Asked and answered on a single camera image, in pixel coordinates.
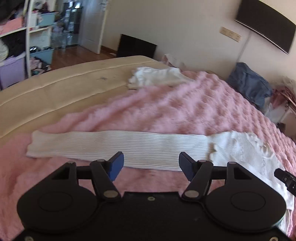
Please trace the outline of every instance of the black circular disc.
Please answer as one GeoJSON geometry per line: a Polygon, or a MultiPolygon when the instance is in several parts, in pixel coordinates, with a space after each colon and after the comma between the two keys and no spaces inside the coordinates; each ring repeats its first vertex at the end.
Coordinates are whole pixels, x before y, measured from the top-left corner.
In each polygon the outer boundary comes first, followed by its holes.
{"type": "Polygon", "coordinates": [[[214,220],[239,232],[261,232],[279,224],[286,212],[283,197],[259,180],[235,180],[205,199],[214,220]]]}
{"type": "Polygon", "coordinates": [[[66,182],[36,186],[20,198],[17,212],[25,228],[63,233],[92,216],[97,207],[96,196],[86,188],[66,182]]]}

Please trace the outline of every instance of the shelf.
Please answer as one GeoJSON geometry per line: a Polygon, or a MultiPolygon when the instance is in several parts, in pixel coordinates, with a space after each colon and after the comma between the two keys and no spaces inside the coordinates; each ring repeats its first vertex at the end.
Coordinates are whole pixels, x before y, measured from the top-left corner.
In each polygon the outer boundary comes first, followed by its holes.
{"type": "Polygon", "coordinates": [[[16,30],[10,31],[10,32],[8,32],[8,33],[6,33],[6,34],[1,34],[1,35],[0,35],[0,38],[4,37],[4,36],[6,36],[6,35],[9,35],[9,34],[16,33],[16,32],[18,32],[18,31],[26,30],[26,29],[27,29],[27,27],[24,27],[24,28],[18,28],[18,29],[16,29],[16,30]]]}
{"type": "Polygon", "coordinates": [[[35,30],[32,30],[30,31],[29,33],[35,33],[35,32],[39,32],[39,31],[42,31],[42,30],[46,30],[46,29],[49,29],[51,26],[48,26],[48,27],[45,27],[45,28],[39,28],[39,29],[35,29],[35,30]]]}

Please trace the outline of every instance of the pink storage box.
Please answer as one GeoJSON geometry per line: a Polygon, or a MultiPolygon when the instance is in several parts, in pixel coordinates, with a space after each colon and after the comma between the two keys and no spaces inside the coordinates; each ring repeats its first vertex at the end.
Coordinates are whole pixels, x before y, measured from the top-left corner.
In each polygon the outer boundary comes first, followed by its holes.
{"type": "Polygon", "coordinates": [[[26,54],[22,53],[18,57],[11,57],[1,62],[1,89],[6,89],[7,87],[25,79],[25,57],[26,54]]]}
{"type": "Polygon", "coordinates": [[[0,34],[6,34],[19,28],[22,28],[22,17],[10,20],[5,25],[1,25],[0,34]]]}

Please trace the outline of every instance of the bed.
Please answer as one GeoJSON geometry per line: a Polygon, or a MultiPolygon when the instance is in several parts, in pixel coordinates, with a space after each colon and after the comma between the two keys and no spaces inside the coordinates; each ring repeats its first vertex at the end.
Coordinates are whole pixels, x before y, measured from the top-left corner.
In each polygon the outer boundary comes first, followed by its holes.
{"type": "MultiPolygon", "coordinates": [[[[143,56],[115,58],[58,69],[0,92],[0,238],[22,230],[19,197],[68,161],[25,156],[31,133],[69,131],[145,131],[212,135],[253,132],[267,142],[286,170],[296,173],[296,145],[226,82],[206,72],[184,72],[195,81],[171,88],[151,86],[127,91],[137,67],[166,65],[143,56]]],[[[78,160],[78,165],[89,162],[78,160]]],[[[81,182],[91,189],[91,184],[81,182]]],[[[179,191],[182,172],[123,168],[115,181],[124,191],[179,191]]],[[[288,233],[292,233],[291,215],[288,233]]]]}

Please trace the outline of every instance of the wooden floor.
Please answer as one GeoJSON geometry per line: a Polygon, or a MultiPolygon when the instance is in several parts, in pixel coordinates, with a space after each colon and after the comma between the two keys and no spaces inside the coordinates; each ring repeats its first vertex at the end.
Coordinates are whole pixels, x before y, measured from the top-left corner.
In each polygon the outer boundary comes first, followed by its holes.
{"type": "Polygon", "coordinates": [[[114,58],[111,54],[101,50],[100,54],[95,54],[81,46],[55,50],[52,56],[50,67],[55,70],[76,64],[114,58]]]}

